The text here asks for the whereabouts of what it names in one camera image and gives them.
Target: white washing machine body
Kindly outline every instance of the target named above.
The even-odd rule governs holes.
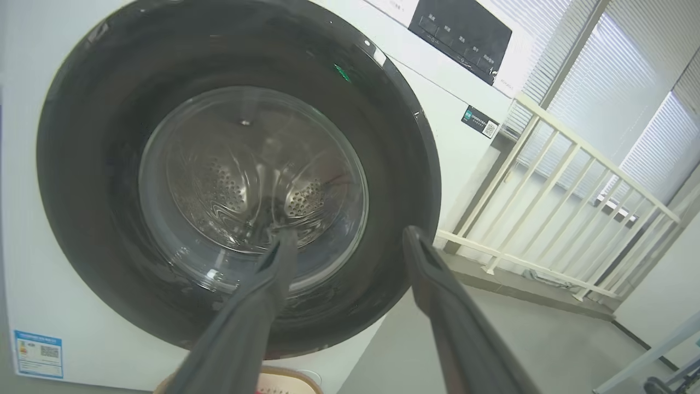
[[[491,140],[461,121],[468,106],[503,122],[511,99],[361,0],[315,1],[376,44],[378,63],[396,64],[434,132],[442,214],[458,202]],[[2,226],[10,337],[19,374],[153,390],[187,351],[139,329],[105,304],[73,270],[45,215],[37,182],[42,106],[57,70],[87,32],[124,0],[10,0],[2,116]],[[308,371],[336,393],[381,320],[331,348],[267,362]]]

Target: sticker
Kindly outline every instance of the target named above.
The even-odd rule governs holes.
[[[15,330],[17,372],[63,379],[63,345],[60,339]]]
[[[471,105],[467,107],[467,112],[462,116],[462,123],[469,125],[469,127],[486,135],[488,138],[494,138],[498,130],[498,123]]]

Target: qr code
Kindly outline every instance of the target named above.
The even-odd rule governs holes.
[[[43,357],[58,358],[58,348],[52,348],[50,346],[42,346],[41,347],[41,355]]]
[[[494,134],[496,134],[496,129],[498,129],[498,125],[492,121],[489,121],[484,128],[484,135],[486,135],[488,138],[493,138]]]

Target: button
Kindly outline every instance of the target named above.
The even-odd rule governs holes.
[[[452,48],[453,51],[457,52],[460,56],[464,56],[464,51],[467,49],[468,44],[460,39],[464,40],[464,38],[460,36],[456,40],[453,40],[452,45],[450,45],[449,47]]]
[[[464,58],[471,63],[474,63],[476,65],[479,62],[479,58],[481,56],[479,55],[478,52],[475,52],[472,48],[467,49],[464,52]]]
[[[438,31],[438,26],[435,23],[433,23],[432,20],[429,20],[424,16],[421,16],[421,21],[418,22],[418,26],[422,27],[423,30],[432,34],[433,36]]]
[[[484,72],[490,74],[491,69],[494,68],[494,64],[491,63],[490,61],[484,59],[483,57],[480,57],[479,62],[477,63],[477,67],[484,70]]]
[[[439,29],[435,38],[447,46],[452,45],[452,35],[445,29]]]

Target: stainless steel drum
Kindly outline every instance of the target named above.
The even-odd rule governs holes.
[[[340,130],[299,99],[251,86],[204,93],[168,115],[146,145],[139,190],[171,264],[226,291],[285,227],[299,240],[292,290],[321,282],[367,217],[365,175]]]

